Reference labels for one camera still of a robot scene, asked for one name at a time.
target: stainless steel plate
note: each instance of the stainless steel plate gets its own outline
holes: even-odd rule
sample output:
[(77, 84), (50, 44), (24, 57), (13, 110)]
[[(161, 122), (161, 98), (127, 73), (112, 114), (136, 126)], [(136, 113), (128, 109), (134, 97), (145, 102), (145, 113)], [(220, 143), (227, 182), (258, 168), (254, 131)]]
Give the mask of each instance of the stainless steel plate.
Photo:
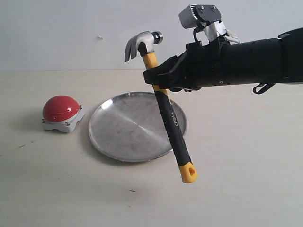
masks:
[[(186, 116), (171, 100), (183, 135)], [(172, 151), (154, 93), (131, 92), (105, 101), (89, 121), (89, 137), (104, 155), (145, 162)]]

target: hammer head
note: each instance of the hammer head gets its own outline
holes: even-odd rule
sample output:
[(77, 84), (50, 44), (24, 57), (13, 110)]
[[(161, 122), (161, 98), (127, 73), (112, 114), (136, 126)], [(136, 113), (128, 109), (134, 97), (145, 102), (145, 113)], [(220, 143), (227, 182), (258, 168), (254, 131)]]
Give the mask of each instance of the hammer head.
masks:
[(127, 62), (129, 58), (133, 59), (137, 56), (137, 51), (140, 55), (154, 52), (154, 44), (159, 44), (163, 40), (161, 32), (141, 32), (138, 35), (132, 37), (125, 48), (124, 62)]

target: black rubber grip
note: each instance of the black rubber grip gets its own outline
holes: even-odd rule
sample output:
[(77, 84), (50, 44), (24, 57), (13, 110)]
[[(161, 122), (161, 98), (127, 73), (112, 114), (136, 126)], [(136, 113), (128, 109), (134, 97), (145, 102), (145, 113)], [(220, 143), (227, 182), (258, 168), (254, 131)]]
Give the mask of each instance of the black rubber grip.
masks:
[(184, 166), (192, 162), (179, 126), (174, 109), (166, 94), (161, 91), (155, 91), (162, 120), (177, 160), (178, 166)]

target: cable clip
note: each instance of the cable clip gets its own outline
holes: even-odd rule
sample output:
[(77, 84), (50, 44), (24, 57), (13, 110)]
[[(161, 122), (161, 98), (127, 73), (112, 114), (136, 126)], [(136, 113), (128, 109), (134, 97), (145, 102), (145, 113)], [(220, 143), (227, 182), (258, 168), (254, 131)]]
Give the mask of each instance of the cable clip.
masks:
[(252, 90), (253, 93), (257, 94), (257, 95), (261, 95), (264, 92), (268, 91), (270, 88), (272, 88), (275, 84), (263, 84), (260, 83), (259, 85), (255, 86)]

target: white wall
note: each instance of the white wall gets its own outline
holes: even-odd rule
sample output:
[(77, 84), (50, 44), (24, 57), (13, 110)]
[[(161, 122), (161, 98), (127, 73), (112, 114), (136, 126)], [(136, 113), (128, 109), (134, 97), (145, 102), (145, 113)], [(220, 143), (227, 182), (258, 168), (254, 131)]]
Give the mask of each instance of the white wall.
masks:
[(156, 46), (163, 62), (193, 41), (178, 13), (198, 3), (215, 4), (243, 42), (303, 25), (300, 0), (1, 0), (0, 71), (143, 68), (140, 58), (124, 63), (124, 50), (145, 30), (164, 34)]

